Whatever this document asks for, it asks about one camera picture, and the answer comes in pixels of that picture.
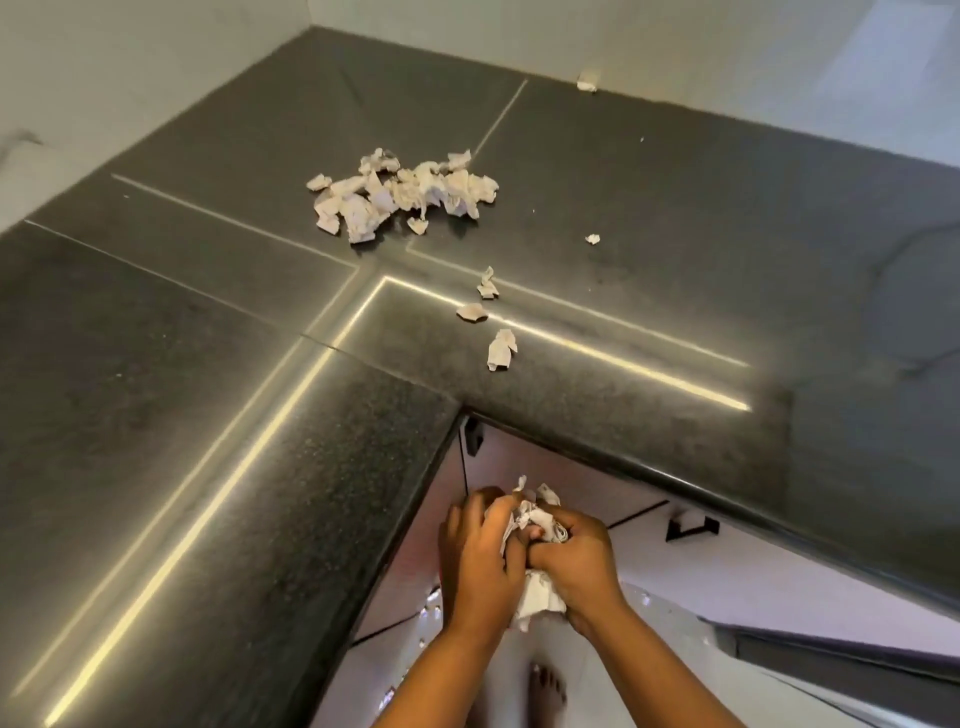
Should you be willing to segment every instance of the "foot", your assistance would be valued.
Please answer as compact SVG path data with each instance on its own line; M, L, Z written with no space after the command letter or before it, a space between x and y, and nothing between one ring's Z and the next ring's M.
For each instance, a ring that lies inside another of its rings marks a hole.
M566 709L566 684L549 667L530 666L527 728L560 728Z

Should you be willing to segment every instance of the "shiny surface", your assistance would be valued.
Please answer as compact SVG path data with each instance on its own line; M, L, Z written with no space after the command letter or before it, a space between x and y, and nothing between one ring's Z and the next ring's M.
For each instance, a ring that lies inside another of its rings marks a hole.
M960 606L960 172L523 81L315 29L0 242L4 689L156 521L12 715L297 724L461 403ZM483 139L478 223L314 227L317 172Z

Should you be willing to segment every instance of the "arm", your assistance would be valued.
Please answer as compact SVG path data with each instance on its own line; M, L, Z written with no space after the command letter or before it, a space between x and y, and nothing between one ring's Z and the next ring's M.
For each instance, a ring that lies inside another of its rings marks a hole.
M483 494L471 495L463 512L450 508L441 527L441 543L448 540L460 549L453 616L410 669L375 728L463 728L487 664L523 593L525 535L508 541L506 569L500 556L503 534L517 504L515 496L500 497L485 520Z
M534 544L530 564L543 569L567 605L573 627L599 654L637 726L743 728L743 724L631 609L616 576L603 523L544 506L570 531L565 544Z

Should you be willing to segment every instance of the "crumpled paper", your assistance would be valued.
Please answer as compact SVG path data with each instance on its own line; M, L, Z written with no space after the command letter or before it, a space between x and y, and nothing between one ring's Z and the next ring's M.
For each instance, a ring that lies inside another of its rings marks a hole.
M410 230L417 235L423 235L426 232L426 226L429 224L426 220L421 220L419 217L407 218L407 225L410 227Z
M315 178L310 180L306 184L306 188L311 192L320 192L322 189L327 189L330 187L330 184L333 182L333 178L328 177L327 175L321 174L317 175Z
M457 316L464 321L477 322L490 316L487 309L481 303L468 303L457 309Z
M317 211L317 227L336 235L340 231L340 203L339 197L319 197L313 208Z
M490 266L487 266L487 270L480 274L480 285L477 286L477 290L480 292L480 298L486 300L497 298L500 295L496 286L493 285L493 268Z
M389 212L380 212L370 200L365 200L360 195L345 197L340 204L340 214L347 223L347 240L350 245L366 243L376 238L376 229L390 217Z
M549 544L562 544L569 538L566 529L536 503L536 498L539 498L551 505L560 505L560 498L546 483L541 483L537 488L537 495L534 496L534 500L526 499L527 492L523 490L526 480L526 475L523 475L515 488L515 492L523 492L524 501L514 510L510 522L507 524L503 541L500 544L501 556L507 549L507 539L510 538L510 535L514 531L523 530L531 523L543 529L541 541ZM521 632L526 632L530 629L530 620L543 612L563 614L566 612L566 604L557 594L553 581L546 571L528 569L526 582L523 585L523 595L516 606L511 626Z
M510 369L510 361L516 353L516 337L508 328L502 328L496 333L487 349L487 369L495 372L498 367Z
M377 147L369 157L360 157L360 169L358 171L361 175L367 177L369 174L376 174L377 172L394 173L399 168L400 160L396 158L393 152Z
M317 227L337 234L340 223L335 219L336 215L343 215L346 220L346 210L353 218L353 224L347 225L348 231L353 230L350 243L358 243L373 240L375 227L371 230L370 220L379 218L379 225L398 209L405 212L414 209L420 211L423 225L408 221L411 230L418 235L426 232L426 210L431 206L442 206L447 214L458 217L468 215L476 220L480 217L477 203L492 204L496 200L499 184L489 177L470 174L467 170L470 160L470 151L466 150L448 154L445 162L428 160L414 169L405 169L400 166L396 156L378 147L373 154L360 159L359 175L336 182L326 175L317 175L307 183L307 187L315 192L327 190L324 193L326 196L315 204L318 217L321 218L317 221ZM381 180L381 175L388 177ZM376 210L375 216L367 215L363 212L366 206L351 199L351 196L361 192L367 195L367 201ZM338 198L341 202L328 203L330 198Z

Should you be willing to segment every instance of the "hand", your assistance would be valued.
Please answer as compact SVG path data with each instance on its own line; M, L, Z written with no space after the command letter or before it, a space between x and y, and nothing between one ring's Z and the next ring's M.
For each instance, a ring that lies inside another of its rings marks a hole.
M530 546L530 566L549 574L557 594L566 602L570 624L590 639L592 625L626 604L607 527L578 511L546 503L538 506L552 514L570 538L563 544Z
M529 533L515 531L500 556L520 495L497 497L484 518L491 496L485 489L470 494L463 509L450 507L440 527L441 583L445 607L453 612L445 615L448 628L496 649L523 594Z

